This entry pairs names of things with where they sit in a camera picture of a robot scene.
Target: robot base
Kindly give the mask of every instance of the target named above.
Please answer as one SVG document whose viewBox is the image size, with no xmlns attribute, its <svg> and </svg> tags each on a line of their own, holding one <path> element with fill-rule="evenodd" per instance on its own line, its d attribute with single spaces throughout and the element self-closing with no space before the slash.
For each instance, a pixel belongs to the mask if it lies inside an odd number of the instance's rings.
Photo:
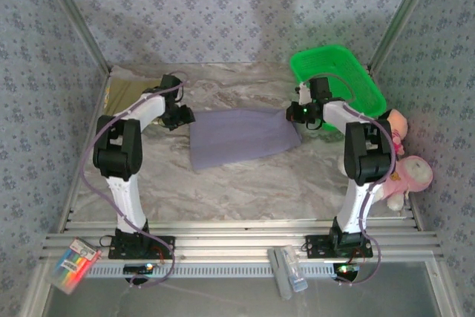
<svg viewBox="0 0 475 317">
<path fill-rule="evenodd" d="M 307 235 L 305 244 L 308 259 L 372 258 L 371 243 L 360 232 L 343 233 L 336 218 L 328 235 Z"/>
<path fill-rule="evenodd" d="M 148 222 L 145 223 L 142 230 L 148 232 Z M 160 236 L 158 238 L 165 241 L 174 250 L 175 237 Z M 115 236 L 111 239 L 108 257 L 121 260 L 167 260 L 171 259 L 171 254 L 162 244 L 149 237 L 138 232 L 124 233 L 116 229 Z"/>
</svg>

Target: white marble tabletop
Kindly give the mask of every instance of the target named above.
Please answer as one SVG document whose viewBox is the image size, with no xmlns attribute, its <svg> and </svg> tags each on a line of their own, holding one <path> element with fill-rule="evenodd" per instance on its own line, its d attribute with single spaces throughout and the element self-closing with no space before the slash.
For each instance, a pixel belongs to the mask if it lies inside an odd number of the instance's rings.
<svg viewBox="0 0 475 317">
<path fill-rule="evenodd" d="M 189 74 L 183 102 L 194 110 L 223 108 L 286 108 L 295 80 L 287 65 L 215 64 L 134 66 L 151 79 L 173 70 Z M 149 221 L 333 219 L 342 206 L 347 178 L 338 170 L 343 137 L 338 132 L 303 135 L 300 147 L 242 163 L 193 171 L 189 129 L 175 131 L 150 125 L 142 133 L 143 164 L 139 173 L 142 206 Z M 92 163 L 86 174 L 92 184 L 111 194 Z M 373 205 L 371 216 L 399 216 L 385 202 Z M 70 218 L 114 221 L 114 210 L 83 185 Z"/>
</svg>

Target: purple cloth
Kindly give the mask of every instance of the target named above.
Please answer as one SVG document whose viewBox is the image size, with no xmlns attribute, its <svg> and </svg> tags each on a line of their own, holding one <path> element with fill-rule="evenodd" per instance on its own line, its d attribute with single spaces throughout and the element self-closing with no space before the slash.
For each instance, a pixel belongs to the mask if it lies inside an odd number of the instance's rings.
<svg viewBox="0 0 475 317">
<path fill-rule="evenodd" d="M 193 169 L 278 154 L 301 144 L 284 109 L 230 109 L 194 113 L 190 125 Z"/>
</svg>

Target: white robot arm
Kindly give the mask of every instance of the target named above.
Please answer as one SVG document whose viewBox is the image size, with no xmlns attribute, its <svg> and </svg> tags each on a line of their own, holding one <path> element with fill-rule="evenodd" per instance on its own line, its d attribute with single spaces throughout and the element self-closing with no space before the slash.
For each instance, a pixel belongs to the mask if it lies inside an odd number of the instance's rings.
<svg viewBox="0 0 475 317">
<path fill-rule="evenodd" d="M 111 259 L 154 257 L 157 252 L 167 255 L 155 241 L 134 228 L 148 233 L 147 218 L 140 203 L 137 173 L 143 160 L 141 132 L 152 120 L 160 118 L 162 126 L 169 130 L 194 122 L 191 109 L 178 105 L 181 100 L 177 99 L 178 87 L 181 85 L 177 77 L 165 75 L 160 86 L 147 89 L 129 108 L 115 116 L 102 115 L 97 120 L 97 132 L 114 118 L 117 120 L 96 141 L 93 154 L 94 165 L 107 180 L 114 203 L 123 214 L 117 214 L 117 228 L 109 249 Z M 168 238 L 164 240 L 173 245 L 172 237 Z"/>
<path fill-rule="evenodd" d="M 357 249 L 364 251 L 364 256 L 373 256 L 371 244 L 361 231 L 366 229 L 374 194 L 381 186 L 376 182 L 390 170 L 392 143 L 380 130 L 390 133 L 390 124 L 378 120 L 374 125 L 343 99 L 333 98 L 328 78 L 312 78 L 308 82 L 309 87 L 304 83 L 296 88 L 300 98 L 289 106 L 286 118 L 305 123 L 307 128 L 309 123 L 328 122 L 343 133 L 344 165 L 350 180 L 330 233 L 306 237 L 307 246 L 312 247 L 307 248 L 307 254 L 309 258 L 347 258 Z"/>
<path fill-rule="evenodd" d="M 139 101 L 150 94 L 142 94 Z M 115 114 L 127 113 L 130 108 Z M 164 115 L 166 109 L 165 97 L 158 96 L 144 102 L 140 107 L 123 117 L 124 120 L 138 120 L 140 122 L 140 131 L 152 122 L 152 120 Z M 138 174 L 133 174 L 128 180 L 122 177 L 109 176 L 105 178 L 109 188 L 112 191 L 115 204 L 125 214 L 127 219 L 138 227 L 144 227 L 147 218 L 140 204 L 139 186 L 137 182 Z M 125 233 L 135 233 L 135 230 L 129 226 L 124 218 L 117 215 L 117 228 Z"/>
</svg>

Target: plush bunny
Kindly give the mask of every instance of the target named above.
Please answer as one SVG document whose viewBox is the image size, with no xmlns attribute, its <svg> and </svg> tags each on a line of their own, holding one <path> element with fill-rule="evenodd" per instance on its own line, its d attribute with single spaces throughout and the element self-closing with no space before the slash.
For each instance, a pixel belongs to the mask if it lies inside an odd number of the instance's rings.
<svg viewBox="0 0 475 317">
<path fill-rule="evenodd" d="M 387 206 L 400 211 L 409 192 L 420 192 L 432 182 L 429 164 L 417 156 L 409 156 L 396 162 L 396 170 L 375 193 L 373 203 L 387 198 Z"/>
</svg>

